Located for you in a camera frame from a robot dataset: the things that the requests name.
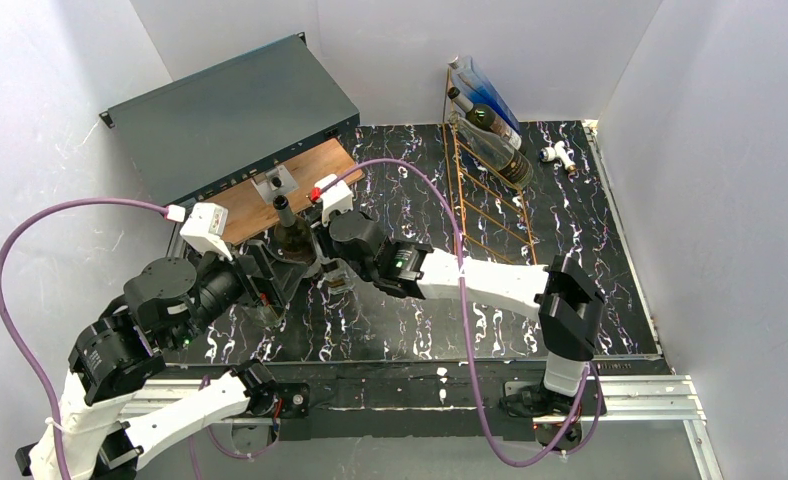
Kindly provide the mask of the clear tall glass bottle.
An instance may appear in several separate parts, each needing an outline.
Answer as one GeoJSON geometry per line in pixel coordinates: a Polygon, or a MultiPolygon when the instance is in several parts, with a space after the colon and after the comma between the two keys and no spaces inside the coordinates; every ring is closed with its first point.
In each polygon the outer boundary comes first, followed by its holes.
{"type": "Polygon", "coordinates": [[[476,158],[509,185],[524,190],[533,179],[531,161],[497,134],[483,131],[457,112],[450,113],[447,123],[453,126],[476,158]]]}

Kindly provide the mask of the blue glass bottle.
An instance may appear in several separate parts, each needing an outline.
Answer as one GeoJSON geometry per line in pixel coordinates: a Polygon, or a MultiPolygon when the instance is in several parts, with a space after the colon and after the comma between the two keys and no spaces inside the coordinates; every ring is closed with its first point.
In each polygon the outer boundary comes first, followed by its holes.
{"type": "Polygon", "coordinates": [[[453,86],[473,103],[490,106],[516,133],[520,132],[517,117],[472,56],[457,56],[448,67],[453,86]]]}

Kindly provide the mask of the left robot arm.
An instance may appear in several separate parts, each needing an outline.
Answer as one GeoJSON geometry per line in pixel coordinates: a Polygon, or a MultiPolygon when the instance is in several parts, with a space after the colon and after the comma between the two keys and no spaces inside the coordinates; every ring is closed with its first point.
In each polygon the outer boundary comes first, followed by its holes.
{"type": "Polygon", "coordinates": [[[258,360],[228,367],[194,393],[150,413],[121,418],[147,381],[166,368],[164,354],[185,347],[219,317],[240,307],[278,314],[307,268],[256,245],[231,258],[199,262],[164,257],[130,279],[76,338],[65,387],[41,439],[17,450],[35,479],[132,479],[158,454],[236,415],[277,420],[303,413],[258,360]]]}

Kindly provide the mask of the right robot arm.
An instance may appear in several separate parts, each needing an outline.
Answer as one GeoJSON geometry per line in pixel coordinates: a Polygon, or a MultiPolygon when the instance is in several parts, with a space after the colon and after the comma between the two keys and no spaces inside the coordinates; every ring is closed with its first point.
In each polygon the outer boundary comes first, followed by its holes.
{"type": "Polygon", "coordinates": [[[312,232],[325,257],[396,298],[454,299],[490,305],[539,322],[548,351],[543,379],[500,406],[517,416],[568,414],[593,359],[605,295],[573,259],[509,265],[458,258],[429,244],[387,236],[369,216],[350,211],[318,219],[312,232]]]}

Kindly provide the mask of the dark brown wine bottle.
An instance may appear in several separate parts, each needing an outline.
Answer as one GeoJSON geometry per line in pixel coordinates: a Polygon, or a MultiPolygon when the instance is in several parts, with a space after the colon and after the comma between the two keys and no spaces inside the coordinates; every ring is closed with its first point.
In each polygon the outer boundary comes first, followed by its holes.
{"type": "Polygon", "coordinates": [[[447,97],[459,107],[465,118],[473,125],[500,136],[522,154],[526,153],[521,136],[493,108],[487,104],[472,102],[455,86],[448,88],[447,97]]]}

